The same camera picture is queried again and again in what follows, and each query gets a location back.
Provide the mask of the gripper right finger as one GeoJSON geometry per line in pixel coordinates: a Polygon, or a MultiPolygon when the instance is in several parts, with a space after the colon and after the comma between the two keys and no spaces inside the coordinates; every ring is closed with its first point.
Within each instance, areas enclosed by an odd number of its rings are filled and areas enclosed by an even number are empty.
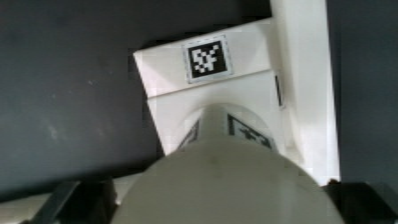
{"type": "Polygon", "coordinates": [[[364,182],[330,180],[323,190],[344,224],[398,224],[398,212],[364,182]]]}

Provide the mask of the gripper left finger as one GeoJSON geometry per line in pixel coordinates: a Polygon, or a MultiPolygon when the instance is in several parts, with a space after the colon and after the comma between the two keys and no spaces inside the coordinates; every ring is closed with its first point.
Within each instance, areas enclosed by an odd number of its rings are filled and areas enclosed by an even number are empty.
{"type": "Polygon", "coordinates": [[[110,224],[117,210],[113,181],[63,182],[31,218],[19,224],[110,224]]]}

